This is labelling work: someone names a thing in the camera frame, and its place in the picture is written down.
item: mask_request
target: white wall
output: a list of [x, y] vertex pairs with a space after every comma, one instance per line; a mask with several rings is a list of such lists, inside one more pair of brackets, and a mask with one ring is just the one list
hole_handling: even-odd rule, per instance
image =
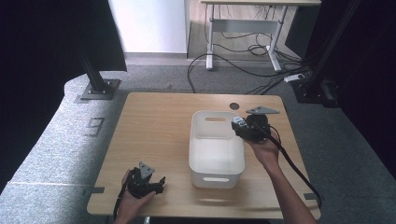
[[187, 53], [189, 0], [109, 0], [124, 52]]

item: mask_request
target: white plastic basket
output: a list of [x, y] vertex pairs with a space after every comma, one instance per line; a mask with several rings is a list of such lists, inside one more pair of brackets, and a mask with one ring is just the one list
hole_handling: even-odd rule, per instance
[[230, 189], [245, 169], [243, 140], [235, 135], [233, 112], [198, 111], [192, 116], [189, 165], [192, 184]]

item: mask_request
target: wooden desk top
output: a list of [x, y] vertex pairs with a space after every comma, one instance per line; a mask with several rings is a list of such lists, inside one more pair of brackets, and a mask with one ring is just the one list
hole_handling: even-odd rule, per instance
[[320, 0], [200, 0], [209, 5], [319, 6]]
[[[238, 103], [240, 108], [231, 110], [231, 103]], [[259, 105], [280, 111], [268, 115], [269, 122], [279, 131], [282, 145], [291, 159], [307, 176], [278, 96], [136, 92], [128, 95], [96, 180], [95, 186], [104, 187], [105, 191], [92, 194], [88, 211], [95, 215], [111, 215], [123, 175], [142, 161], [156, 170], [150, 182], [158, 182], [166, 176], [166, 183], [163, 194], [150, 201], [139, 216], [282, 218], [271, 180], [247, 144], [245, 171], [235, 188], [199, 189], [191, 183], [189, 142], [193, 113], [233, 111], [245, 118], [246, 110]], [[312, 191], [281, 155], [279, 163], [314, 217], [319, 218], [317, 202], [304, 198], [305, 193]]]

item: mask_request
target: gray carpet floor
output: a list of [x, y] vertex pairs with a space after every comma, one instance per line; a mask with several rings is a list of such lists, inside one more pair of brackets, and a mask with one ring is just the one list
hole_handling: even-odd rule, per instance
[[[121, 80], [111, 101], [80, 102], [78, 96], [89, 80], [86, 76], [70, 80], [46, 131], [1, 194], [0, 220], [105, 223], [106, 217], [88, 214], [86, 206], [128, 93], [191, 92], [187, 69], [186, 65], [130, 65], [127, 73], [102, 72], [104, 78]], [[256, 74], [273, 73], [272, 68], [246, 69]], [[231, 66], [211, 72], [203, 66], [191, 69], [191, 82], [200, 93], [244, 94], [270, 80]], [[396, 181], [341, 109], [298, 104], [290, 84], [283, 81], [265, 94], [279, 95], [287, 109], [306, 171], [324, 197], [320, 223], [396, 223]], [[87, 134], [91, 118], [105, 120], [96, 136]], [[154, 218], [151, 223], [192, 221], [197, 220]], [[134, 223], [143, 223], [143, 218]]]

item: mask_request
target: desk leg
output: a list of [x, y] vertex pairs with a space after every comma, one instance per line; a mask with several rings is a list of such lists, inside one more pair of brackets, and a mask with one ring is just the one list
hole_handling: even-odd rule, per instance
[[215, 5], [212, 5], [212, 13], [210, 16], [209, 25], [209, 43], [207, 44], [207, 55], [206, 55], [206, 70], [213, 69], [213, 20], [215, 19]]
[[271, 45], [267, 46], [268, 50], [268, 56], [270, 56], [271, 63], [273, 64], [273, 67], [276, 72], [279, 72], [281, 69], [279, 62], [277, 61], [277, 57], [274, 54], [275, 48], [276, 48], [276, 43], [277, 40], [279, 39], [280, 31], [282, 30], [283, 22], [285, 20], [286, 12], [288, 11], [288, 6], [283, 6], [282, 8], [282, 14], [280, 17], [280, 20], [277, 21], [277, 27], [276, 27], [276, 32], [274, 33], [274, 37], [271, 41]]

